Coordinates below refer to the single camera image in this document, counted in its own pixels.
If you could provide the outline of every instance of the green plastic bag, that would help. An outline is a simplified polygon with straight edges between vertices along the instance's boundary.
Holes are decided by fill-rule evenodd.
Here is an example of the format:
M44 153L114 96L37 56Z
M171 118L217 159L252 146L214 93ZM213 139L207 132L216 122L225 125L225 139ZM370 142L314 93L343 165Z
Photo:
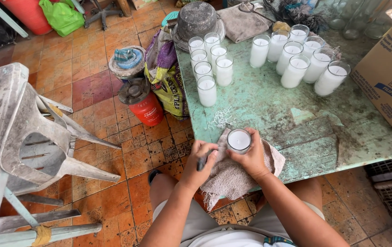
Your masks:
M61 0L54 4L49 0L40 0L39 6L44 11L50 26L62 37L72 33L85 23L83 15L74 10L74 4L71 0Z

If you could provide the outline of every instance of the plastic bag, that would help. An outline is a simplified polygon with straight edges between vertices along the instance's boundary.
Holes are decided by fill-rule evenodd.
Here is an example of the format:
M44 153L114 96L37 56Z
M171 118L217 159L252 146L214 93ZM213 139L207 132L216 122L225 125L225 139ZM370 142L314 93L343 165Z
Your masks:
M40 0L39 6L44 11L50 26L62 37L72 33L85 23L83 15L74 10L74 4L71 0L61 0L54 4L50 0Z
M152 84L152 91L158 96L164 110L176 119L190 116L184 92L181 70L177 63L176 51L169 33L160 29L146 49L144 75Z

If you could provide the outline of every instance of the white shirt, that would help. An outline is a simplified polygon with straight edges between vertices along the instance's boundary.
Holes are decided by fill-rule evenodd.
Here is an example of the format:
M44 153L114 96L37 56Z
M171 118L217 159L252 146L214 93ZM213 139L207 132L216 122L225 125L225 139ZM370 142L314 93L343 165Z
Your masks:
M226 230L195 239L189 247L262 247L265 236L246 230Z

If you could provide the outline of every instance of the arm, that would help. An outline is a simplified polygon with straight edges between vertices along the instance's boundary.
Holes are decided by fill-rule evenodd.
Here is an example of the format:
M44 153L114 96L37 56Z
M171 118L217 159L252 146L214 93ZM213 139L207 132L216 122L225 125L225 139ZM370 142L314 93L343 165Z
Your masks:
M208 150L217 149L213 143L195 141L181 180L176 184L166 205L152 223L139 247L178 247L181 243L185 220L196 190L207 180L216 160L214 150L202 171L196 171L196 163Z
M252 144L244 155L231 152L231 158L257 181L269 204L293 242L302 247L348 247L345 240L319 215L293 194L268 168L263 159L263 147L257 130L246 128Z

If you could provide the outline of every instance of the red plastic container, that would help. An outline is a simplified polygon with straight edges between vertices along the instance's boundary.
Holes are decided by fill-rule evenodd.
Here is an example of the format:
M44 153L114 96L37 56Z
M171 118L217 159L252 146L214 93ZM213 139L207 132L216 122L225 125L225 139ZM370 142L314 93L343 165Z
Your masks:
M39 6L39 0L0 0L0 2L35 35L43 35L53 30Z
M139 103L129 105L129 109L147 126L155 126L164 118L163 108L153 92L150 92L148 96Z

